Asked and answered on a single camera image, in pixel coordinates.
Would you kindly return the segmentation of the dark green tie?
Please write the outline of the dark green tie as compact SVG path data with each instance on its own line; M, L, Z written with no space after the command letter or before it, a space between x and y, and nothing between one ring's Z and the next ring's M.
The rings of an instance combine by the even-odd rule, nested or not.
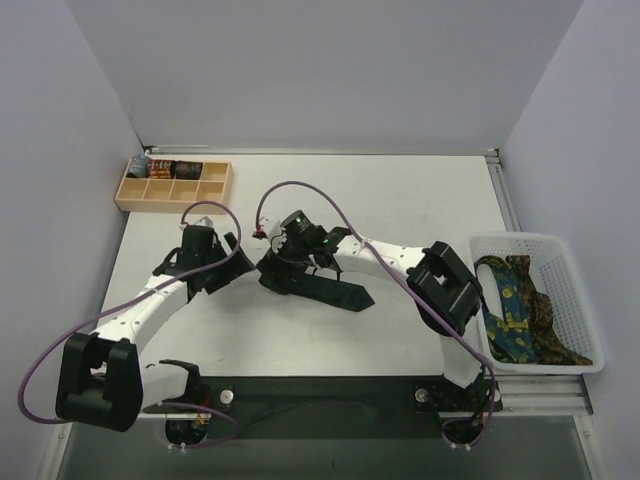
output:
M258 264L259 283L279 295L293 295L350 312L375 305L364 286L308 273L308 266L263 258Z

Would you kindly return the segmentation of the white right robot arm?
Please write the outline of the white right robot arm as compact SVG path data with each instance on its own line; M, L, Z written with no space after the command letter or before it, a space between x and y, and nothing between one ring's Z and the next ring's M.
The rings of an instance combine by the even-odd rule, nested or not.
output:
M363 286L343 281L342 274L398 283L440 337L447 404L463 410L477 401L476 379L491 363L465 331L479 313L482 288L451 246L441 241L429 247L390 244L366 238L349 224L327 230L301 210L283 220L259 217L254 235L268 242L258 264L260 282L279 294L359 312L373 299Z

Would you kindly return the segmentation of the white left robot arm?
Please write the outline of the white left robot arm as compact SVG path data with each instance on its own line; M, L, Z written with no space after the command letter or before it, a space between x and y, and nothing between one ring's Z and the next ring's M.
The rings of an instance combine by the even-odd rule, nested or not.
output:
M152 271L133 301L90 333L65 342L55 412L65 421L124 432L148 407L169 402L188 412L208 396L197 365L140 353L200 292L212 294L254 270L236 236L209 226L184 228L180 246Z

